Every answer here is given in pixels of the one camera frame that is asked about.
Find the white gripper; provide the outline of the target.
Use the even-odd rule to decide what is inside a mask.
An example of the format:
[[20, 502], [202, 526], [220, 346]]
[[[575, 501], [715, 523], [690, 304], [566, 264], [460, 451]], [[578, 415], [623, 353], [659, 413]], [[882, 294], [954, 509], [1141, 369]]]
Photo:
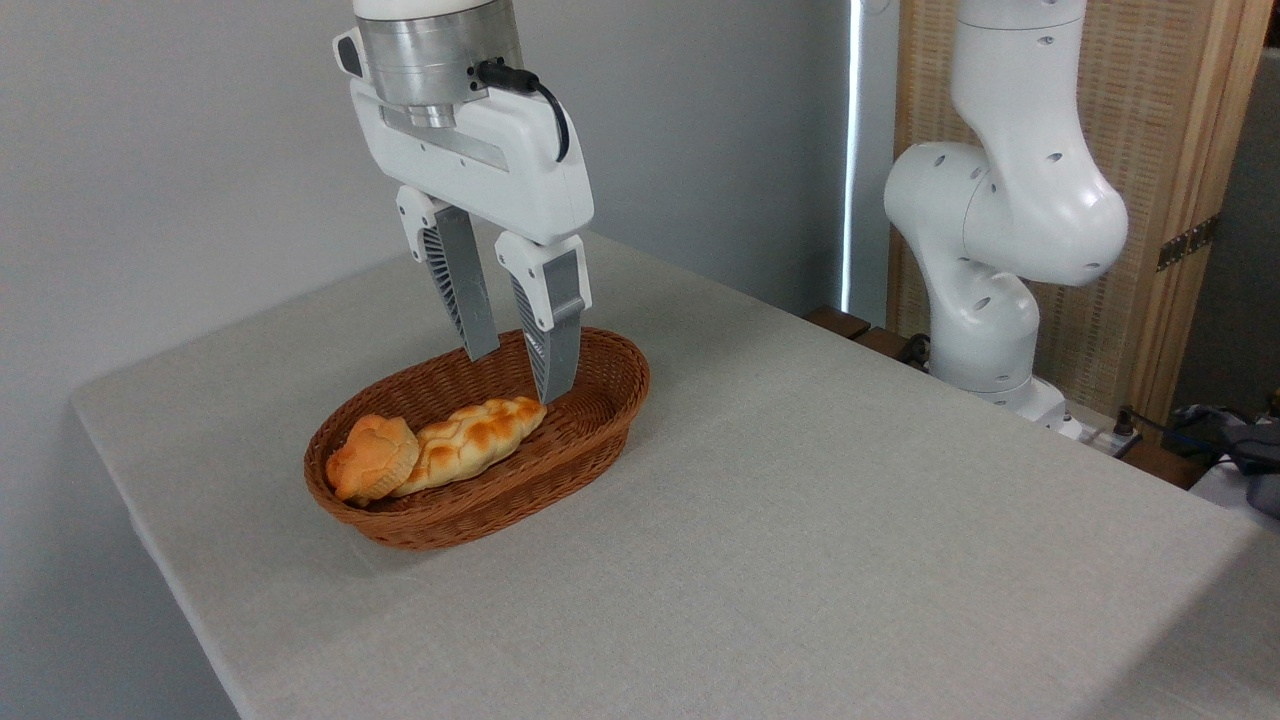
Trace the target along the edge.
[[407, 184], [396, 201], [410, 252], [429, 269], [468, 357], [500, 347], [471, 213], [512, 231], [499, 234], [495, 251], [511, 277], [540, 402], [568, 393], [581, 315], [593, 306], [575, 233], [591, 222], [594, 200], [576, 132], [559, 159], [556, 117], [540, 96], [493, 90], [457, 108], [454, 127], [428, 128], [381, 104], [369, 83], [352, 79], [349, 91], [375, 163]]

